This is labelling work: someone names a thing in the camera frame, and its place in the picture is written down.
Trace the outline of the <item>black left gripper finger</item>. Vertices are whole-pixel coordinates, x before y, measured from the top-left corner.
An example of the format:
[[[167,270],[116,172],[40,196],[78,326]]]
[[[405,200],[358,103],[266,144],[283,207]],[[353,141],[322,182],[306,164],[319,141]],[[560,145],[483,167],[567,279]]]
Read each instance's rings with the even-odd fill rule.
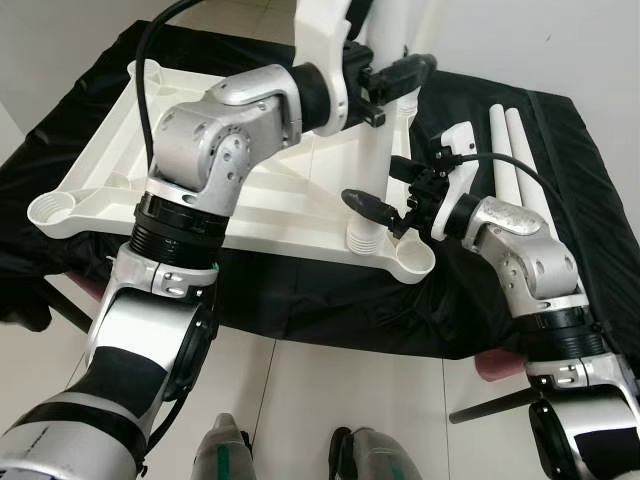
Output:
[[[399,95],[420,90],[435,72],[436,65],[435,56],[403,56],[399,60]]]

